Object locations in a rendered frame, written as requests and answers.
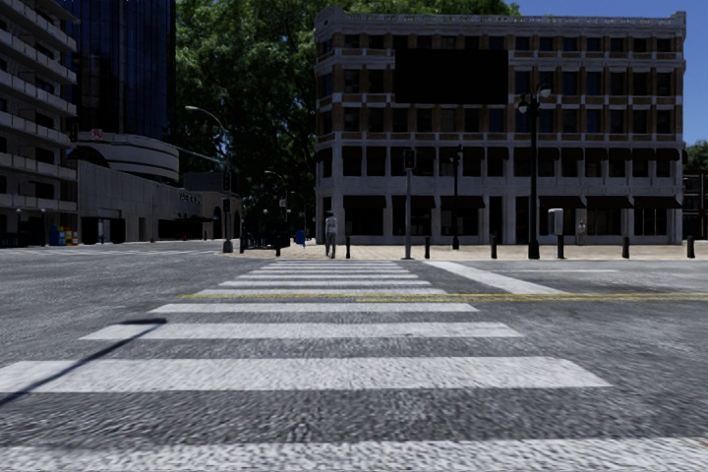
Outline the grey street lamp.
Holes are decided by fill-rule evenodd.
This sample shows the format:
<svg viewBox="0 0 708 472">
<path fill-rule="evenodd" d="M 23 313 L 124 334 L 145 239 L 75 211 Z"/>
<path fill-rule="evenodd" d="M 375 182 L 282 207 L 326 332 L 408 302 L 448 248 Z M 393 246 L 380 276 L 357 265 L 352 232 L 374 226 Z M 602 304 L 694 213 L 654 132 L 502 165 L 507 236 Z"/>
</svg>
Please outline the grey street lamp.
<svg viewBox="0 0 708 472">
<path fill-rule="evenodd" d="M 223 126 L 222 122 L 219 120 L 217 116 L 215 116 L 213 113 L 200 108 L 199 106 L 194 106 L 194 105 L 185 105 L 184 108 L 189 111 L 199 111 L 207 116 L 209 116 L 216 124 L 217 127 L 220 130 L 220 145 L 218 146 L 221 149 L 221 154 L 222 154 L 222 184 L 223 184 L 223 193 L 225 194 L 223 198 L 223 212 L 224 212 L 224 217 L 223 217 L 223 222 L 224 222 L 224 230 L 223 230 L 223 236 L 225 238 L 225 241 L 223 243 L 223 249 L 222 251 L 224 253 L 232 253 L 234 251 L 234 246 L 232 243 L 232 206 L 231 206 L 231 198 L 230 198 L 230 186 L 231 186 L 231 171 L 230 171 L 230 155 L 228 151 L 228 144 L 227 144 L 227 133 L 226 129 Z"/>
</svg>

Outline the brown brick building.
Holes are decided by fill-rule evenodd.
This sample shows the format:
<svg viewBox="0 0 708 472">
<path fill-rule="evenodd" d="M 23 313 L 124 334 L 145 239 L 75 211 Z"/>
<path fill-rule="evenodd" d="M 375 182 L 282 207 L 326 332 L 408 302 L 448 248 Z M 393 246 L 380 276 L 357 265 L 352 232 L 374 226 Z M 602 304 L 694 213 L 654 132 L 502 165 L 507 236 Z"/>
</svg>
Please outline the brown brick building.
<svg viewBox="0 0 708 472">
<path fill-rule="evenodd" d="M 341 241 L 404 241 L 403 154 L 416 149 L 411 239 L 528 241 L 530 133 L 520 96 L 547 83 L 537 124 L 538 239 L 550 208 L 568 243 L 681 239 L 686 15 L 666 18 L 355 14 L 315 20 L 316 211 Z"/>
</svg>

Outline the white box on a post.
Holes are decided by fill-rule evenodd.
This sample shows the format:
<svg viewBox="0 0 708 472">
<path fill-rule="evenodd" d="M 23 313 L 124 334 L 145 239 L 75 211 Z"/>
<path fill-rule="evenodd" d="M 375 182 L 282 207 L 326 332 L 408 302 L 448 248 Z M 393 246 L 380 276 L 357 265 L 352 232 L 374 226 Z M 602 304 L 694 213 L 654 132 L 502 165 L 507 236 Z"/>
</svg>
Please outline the white box on a post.
<svg viewBox="0 0 708 472">
<path fill-rule="evenodd" d="M 549 232 L 557 237 L 557 258 L 564 259 L 564 211 L 562 208 L 548 210 Z"/>
</svg>

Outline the pale concrete building with balconies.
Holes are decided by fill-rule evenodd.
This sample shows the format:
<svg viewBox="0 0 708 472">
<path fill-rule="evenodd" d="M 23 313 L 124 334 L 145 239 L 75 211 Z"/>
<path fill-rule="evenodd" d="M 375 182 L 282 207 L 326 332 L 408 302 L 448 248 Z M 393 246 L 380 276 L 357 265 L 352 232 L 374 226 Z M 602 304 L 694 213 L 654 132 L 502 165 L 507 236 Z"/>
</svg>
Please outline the pale concrete building with balconies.
<svg viewBox="0 0 708 472">
<path fill-rule="evenodd" d="M 44 245 L 78 223 L 74 19 L 58 0 L 0 0 L 0 248 Z"/>
</svg>

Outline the glass tower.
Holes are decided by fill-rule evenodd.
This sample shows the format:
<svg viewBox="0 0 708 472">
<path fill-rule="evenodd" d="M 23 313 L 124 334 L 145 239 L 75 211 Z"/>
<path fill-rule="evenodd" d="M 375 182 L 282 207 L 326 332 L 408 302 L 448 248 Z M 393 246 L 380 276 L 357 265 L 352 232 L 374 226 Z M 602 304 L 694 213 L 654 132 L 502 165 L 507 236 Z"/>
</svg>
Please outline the glass tower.
<svg viewBox="0 0 708 472">
<path fill-rule="evenodd" d="M 176 0 L 58 0 L 76 20 L 71 97 L 82 133 L 169 141 L 176 105 Z"/>
</svg>

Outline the traffic light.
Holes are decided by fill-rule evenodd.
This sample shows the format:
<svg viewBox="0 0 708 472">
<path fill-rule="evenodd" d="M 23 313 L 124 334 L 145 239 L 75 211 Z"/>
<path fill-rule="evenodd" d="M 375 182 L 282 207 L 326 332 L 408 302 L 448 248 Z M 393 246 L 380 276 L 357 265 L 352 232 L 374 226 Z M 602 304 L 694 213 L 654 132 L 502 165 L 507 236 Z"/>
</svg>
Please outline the traffic light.
<svg viewBox="0 0 708 472">
<path fill-rule="evenodd" d="M 412 173 L 416 163 L 416 149 L 410 147 L 403 154 L 404 169 L 406 173 L 405 192 L 405 219 L 404 219 L 404 260 L 411 260 L 411 181 Z"/>
<path fill-rule="evenodd" d="M 458 251 L 460 249 L 460 241 L 458 237 L 458 167 L 463 156 L 463 145 L 457 146 L 456 152 L 451 159 L 453 169 L 453 195 L 451 209 L 451 233 L 452 233 L 452 249 Z"/>
</svg>

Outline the black street lamp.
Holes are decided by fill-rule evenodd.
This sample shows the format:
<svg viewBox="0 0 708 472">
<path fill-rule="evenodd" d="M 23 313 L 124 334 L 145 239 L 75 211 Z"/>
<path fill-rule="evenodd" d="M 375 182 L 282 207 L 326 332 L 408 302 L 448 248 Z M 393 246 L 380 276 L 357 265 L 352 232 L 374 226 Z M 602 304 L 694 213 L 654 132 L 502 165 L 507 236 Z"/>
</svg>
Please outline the black street lamp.
<svg viewBox="0 0 708 472">
<path fill-rule="evenodd" d="M 552 89 L 549 84 L 537 85 L 534 91 L 524 93 L 520 96 L 518 111 L 525 114 L 530 133 L 530 197 L 529 197 L 529 224 L 528 224 L 528 259 L 540 259 L 540 245 L 538 241 L 538 146 L 537 146 L 537 124 L 541 107 L 541 99 L 550 96 Z"/>
</svg>

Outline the dark building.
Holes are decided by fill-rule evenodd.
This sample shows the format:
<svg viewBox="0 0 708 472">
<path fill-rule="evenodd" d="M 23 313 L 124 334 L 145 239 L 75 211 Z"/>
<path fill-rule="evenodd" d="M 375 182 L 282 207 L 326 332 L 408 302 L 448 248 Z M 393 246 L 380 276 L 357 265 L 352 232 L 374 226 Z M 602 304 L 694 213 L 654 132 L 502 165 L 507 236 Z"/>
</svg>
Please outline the dark building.
<svg viewBox="0 0 708 472">
<path fill-rule="evenodd" d="M 708 240 L 708 171 L 685 172 L 682 184 L 682 237 Z"/>
</svg>

